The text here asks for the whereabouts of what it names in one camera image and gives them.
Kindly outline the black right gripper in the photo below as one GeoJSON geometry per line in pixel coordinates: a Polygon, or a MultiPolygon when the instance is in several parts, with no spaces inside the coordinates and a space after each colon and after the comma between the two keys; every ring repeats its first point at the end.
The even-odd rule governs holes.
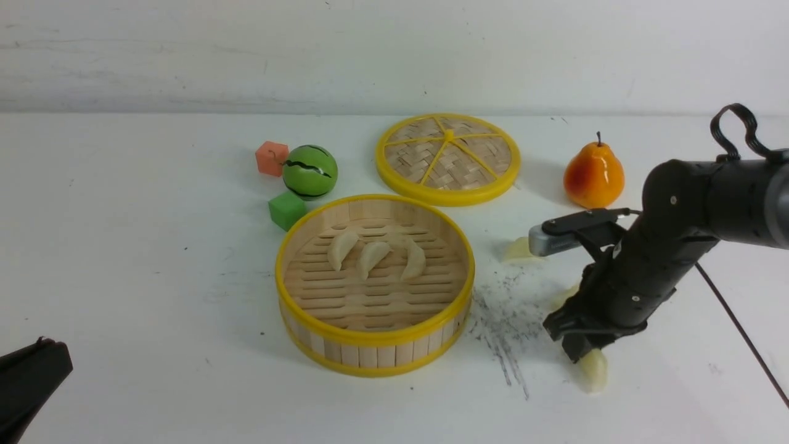
{"type": "Polygon", "coordinates": [[[631,228],[581,281],[579,290],[543,326],[561,340],[572,363],[629,335],[642,332],[679,281],[719,240],[712,236],[671,238],[631,228]]]}

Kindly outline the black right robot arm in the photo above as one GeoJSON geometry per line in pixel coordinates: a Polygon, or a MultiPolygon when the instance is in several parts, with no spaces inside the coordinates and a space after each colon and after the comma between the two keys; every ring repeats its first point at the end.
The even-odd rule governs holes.
{"type": "Polygon", "coordinates": [[[543,322],[577,363],[589,352],[642,332],[701,257],[721,241],[787,249],[787,158],[670,160],[647,176],[642,211],[586,210],[547,220],[549,237],[572,238],[594,262],[577,292],[543,322]]]}

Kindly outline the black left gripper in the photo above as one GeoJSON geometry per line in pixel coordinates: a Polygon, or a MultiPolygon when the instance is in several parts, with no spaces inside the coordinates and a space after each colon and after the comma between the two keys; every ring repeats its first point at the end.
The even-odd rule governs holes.
{"type": "Polygon", "coordinates": [[[73,371],[68,346],[40,337],[1,358],[1,442],[17,443],[73,371]]]}

